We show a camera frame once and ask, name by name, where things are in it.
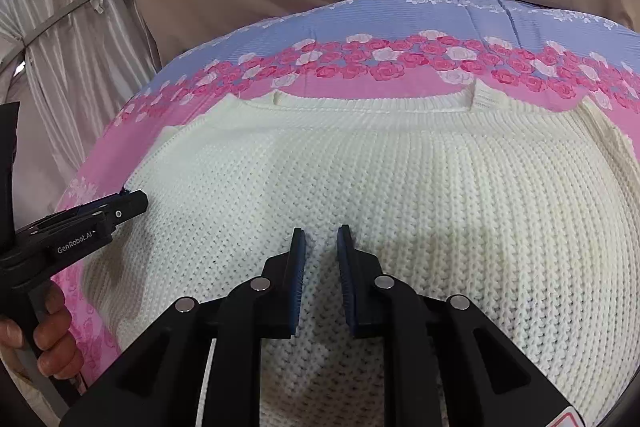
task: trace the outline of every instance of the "white knit sweater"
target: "white knit sweater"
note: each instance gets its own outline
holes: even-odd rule
[[[175,299],[225,296],[308,240],[297,337],[262,356],[263,426],[382,425],[380,341],[349,338],[335,254],[469,296],[594,425],[640,360],[640,171],[585,98],[552,113],[478,82],[415,100],[227,95],[127,182],[149,199],[86,266],[125,348]]]

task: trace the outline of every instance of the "red and white sticker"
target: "red and white sticker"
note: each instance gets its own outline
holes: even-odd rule
[[[582,423],[576,410],[569,406],[546,427],[584,427],[584,423]]]

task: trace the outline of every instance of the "silver screw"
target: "silver screw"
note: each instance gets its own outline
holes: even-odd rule
[[[457,310],[466,310],[471,304],[464,295],[453,295],[449,302]]]
[[[181,297],[175,303],[175,309],[180,313],[187,313],[193,310],[196,302],[191,297]]]
[[[373,283],[378,288],[382,288],[383,290],[388,290],[389,288],[394,287],[394,284],[396,284],[396,281],[394,281],[393,278],[389,277],[388,275],[378,275],[376,277],[376,280],[373,281]]]
[[[257,292],[264,292],[271,286],[271,281],[267,277],[256,277],[251,281],[251,288]]]

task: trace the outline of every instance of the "finger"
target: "finger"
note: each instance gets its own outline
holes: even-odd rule
[[[84,358],[82,357],[82,351],[76,348],[76,352],[74,353],[74,357],[71,359],[64,369],[57,372],[54,377],[58,380],[68,380],[69,378],[73,378],[75,375],[80,373],[82,366],[84,365]]]
[[[54,346],[71,325],[71,313],[65,307],[59,312],[49,315],[33,330],[33,340],[41,350],[46,351]]]
[[[62,293],[60,286],[51,283],[51,288],[44,300],[45,308],[50,314],[59,312],[65,305],[65,294]]]
[[[66,333],[56,345],[40,355],[38,368],[45,377],[62,371],[73,359],[76,353],[76,341],[71,333]]]
[[[8,347],[22,347],[24,338],[22,336],[22,330],[11,319],[0,319],[0,344],[4,344]]]

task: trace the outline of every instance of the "pink fabric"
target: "pink fabric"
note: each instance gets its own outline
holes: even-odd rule
[[[640,100],[636,98],[640,76],[570,51],[558,54],[548,46],[537,54],[500,44],[489,48],[454,36],[430,41],[412,35],[393,42],[379,38],[364,43],[310,42],[298,50],[287,48],[237,66],[210,64],[191,78],[174,85],[166,82],[159,90],[127,102],[67,189],[59,209],[119,191],[162,127],[188,123],[228,92],[244,99],[275,88],[311,98],[414,98],[456,92],[477,77],[513,98],[551,110],[567,110],[581,97],[591,96],[640,150]],[[371,57],[377,63],[364,64]],[[334,63],[340,58],[345,65]],[[597,71],[597,79],[584,71],[591,77],[591,71]],[[212,81],[216,78],[223,79],[222,87]],[[73,317],[71,332],[86,361],[82,372],[92,383],[119,350],[81,293],[81,270],[80,262],[54,279],[66,295]]]

